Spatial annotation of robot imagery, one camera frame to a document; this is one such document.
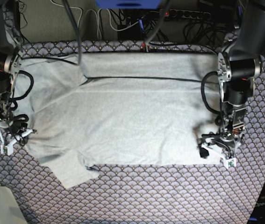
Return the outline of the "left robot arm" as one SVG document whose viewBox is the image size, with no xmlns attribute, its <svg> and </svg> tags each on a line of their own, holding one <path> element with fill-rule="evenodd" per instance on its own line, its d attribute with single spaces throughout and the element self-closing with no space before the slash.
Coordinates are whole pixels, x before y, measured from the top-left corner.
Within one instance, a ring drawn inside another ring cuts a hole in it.
<svg viewBox="0 0 265 224">
<path fill-rule="evenodd" d="M 217 115 L 216 133 L 203 134 L 197 140 L 201 158 L 211 153 L 227 163 L 236 164 L 236 151 L 242 144 L 246 102 L 253 96 L 255 77 L 261 73 L 261 54 L 265 53 L 265 0 L 247 2 L 237 39 L 218 53 L 217 71 L 206 74 L 201 82 L 205 107 Z M 220 109 L 211 108 L 205 94 L 207 80 L 216 76 L 219 83 Z"/>
</svg>

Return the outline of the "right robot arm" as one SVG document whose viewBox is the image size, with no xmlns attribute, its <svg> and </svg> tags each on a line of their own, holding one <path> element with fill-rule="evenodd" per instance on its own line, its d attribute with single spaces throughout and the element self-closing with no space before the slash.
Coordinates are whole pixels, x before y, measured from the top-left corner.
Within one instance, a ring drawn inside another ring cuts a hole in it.
<svg viewBox="0 0 265 224">
<path fill-rule="evenodd" d="M 13 114 L 17 102 L 25 99 L 34 85 L 33 76 L 19 69 L 23 55 L 20 35 L 19 1 L 0 0 L 0 131 L 7 132 L 0 136 L 3 149 L 16 143 L 24 146 L 35 133 L 28 128 L 26 114 Z"/>
</svg>

